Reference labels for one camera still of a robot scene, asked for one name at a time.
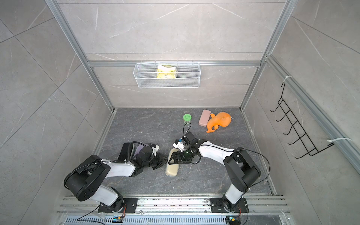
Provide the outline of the black zippered umbrella sleeve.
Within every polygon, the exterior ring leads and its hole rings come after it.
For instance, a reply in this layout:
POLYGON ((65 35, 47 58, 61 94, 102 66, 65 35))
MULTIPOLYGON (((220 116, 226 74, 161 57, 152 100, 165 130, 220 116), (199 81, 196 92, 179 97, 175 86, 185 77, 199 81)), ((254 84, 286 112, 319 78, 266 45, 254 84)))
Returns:
POLYGON ((125 161, 128 159, 128 149, 129 149, 129 146, 132 147, 132 144, 129 143, 129 142, 126 142, 123 144, 122 148, 121 148, 121 151, 120 151, 120 154, 118 156, 118 161, 125 161))

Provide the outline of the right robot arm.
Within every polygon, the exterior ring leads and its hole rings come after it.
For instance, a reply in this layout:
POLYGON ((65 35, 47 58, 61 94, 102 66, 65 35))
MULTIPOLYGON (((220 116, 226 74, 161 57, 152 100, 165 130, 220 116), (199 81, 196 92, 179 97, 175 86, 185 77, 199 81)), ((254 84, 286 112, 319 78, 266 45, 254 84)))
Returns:
POLYGON ((265 178, 258 180, 262 173, 249 152, 250 150, 242 147, 228 149, 205 139, 198 140, 189 130, 184 130, 183 136, 174 141, 173 149, 169 152, 166 175, 176 176, 179 165, 195 165, 193 158, 196 156, 199 159, 209 158, 224 165, 231 185, 223 195, 223 206, 227 211, 232 212, 252 186, 262 183, 270 175, 269 169, 265 178))

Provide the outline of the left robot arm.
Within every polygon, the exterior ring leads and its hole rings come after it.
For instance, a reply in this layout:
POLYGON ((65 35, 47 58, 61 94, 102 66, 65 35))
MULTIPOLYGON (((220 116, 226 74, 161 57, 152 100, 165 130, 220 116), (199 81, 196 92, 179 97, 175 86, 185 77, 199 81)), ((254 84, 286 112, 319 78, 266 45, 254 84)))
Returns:
POLYGON ((168 162, 168 157, 158 152, 156 144, 127 142, 123 144, 117 160, 109 161, 98 155, 89 156, 71 171, 63 185, 78 201, 93 200, 104 206, 107 211, 120 212, 125 209, 123 196, 114 187, 103 185, 110 177, 135 177, 144 168, 159 169, 168 162))

